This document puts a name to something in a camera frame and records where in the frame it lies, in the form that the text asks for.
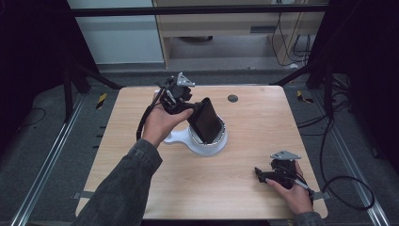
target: black backdrop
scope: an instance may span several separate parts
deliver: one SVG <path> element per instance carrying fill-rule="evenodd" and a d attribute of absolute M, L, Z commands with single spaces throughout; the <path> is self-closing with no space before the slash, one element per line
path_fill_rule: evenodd
<path fill-rule="evenodd" d="M 35 96 L 63 83 L 66 60 L 59 49 L 60 41 L 76 62 L 96 73 L 98 69 L 75 19 L 43 14 L 43 8 L 69 9 L 66 0 L 0 1 L 4 3 L 0 4 L 0 154 L 3 157 Z"/>
<path fill-rule="evenodd" d="M 331 4 L 348 1 L 331 0 Z M 361 0 L 355 8 L 328 12 L 313 45 L 311 57 L 340 31 L 328 49 L 334 73 L 347 74 L 349 98 L 359 122 L 375 147 L 376 156 L 388 158 L 399 173 L 399 13 L 396 0 Z M 344 27 L 341 24 L 351 15 Z M 316 67 L 311 77 L 323 76 Z"/>

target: white wall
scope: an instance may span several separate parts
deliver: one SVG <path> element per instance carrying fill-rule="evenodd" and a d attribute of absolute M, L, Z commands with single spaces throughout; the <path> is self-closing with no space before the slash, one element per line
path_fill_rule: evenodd
<path fill-rule="evenodd" d="M 151 0 L 68 0 L 71 8 L 152 7 Z M 163 63 L 154 16 L 76 18 L 97 64 Z"/>

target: hand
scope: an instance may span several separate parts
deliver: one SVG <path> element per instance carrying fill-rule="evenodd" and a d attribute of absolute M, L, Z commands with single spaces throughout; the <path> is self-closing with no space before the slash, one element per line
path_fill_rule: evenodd
<path fill-rule="evenodd" d="M 173 128 L 185 121 L 193 113 L 193 109 L 186 109 L 176 115 L 169 115 L 162 105 L 156 105 L 146 119 L 142 138 L 149 141 L 155 148 L 170 134 Z"/>
<path fill-rule="evenodd" d="M 300 169 L 297 161 L 295 161 L 295 168 L 300 175 L 303 175 L 302 169 Z M 294 184 L 291 189 L 286 189 L 276 181 L 267 179 L 266 182 L 281 195 L 295 215 L 314 211 L 308 191 L 302 186 Z"/>

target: dark gray sleeve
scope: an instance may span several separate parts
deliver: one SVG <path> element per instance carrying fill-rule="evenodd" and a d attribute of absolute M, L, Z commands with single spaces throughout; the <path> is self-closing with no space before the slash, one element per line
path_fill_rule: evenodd
<path fill-rule="evenodd" d="M 161 163 L 158 151 L 140 139 L 100 183 L 72 225 L 140 225 L 151 178 Z"/>
<path fill-rule="evenodd" d="M 316 212 L 300 214 L 294 217 L 294 226 L 320 226 L 325 225 L 320 215 Z"/>

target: phone screen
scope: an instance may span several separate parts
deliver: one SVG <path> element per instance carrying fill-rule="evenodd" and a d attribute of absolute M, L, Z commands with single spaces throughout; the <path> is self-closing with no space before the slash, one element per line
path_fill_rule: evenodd
<path fill-rule="evenodd" d="M 208 97 L 204 98 L 201 103 L 200 109 L 188 118 L 188 122 L 202 142 L 210 144 L 215 141 L 222 129 L 222 123 Z"/>

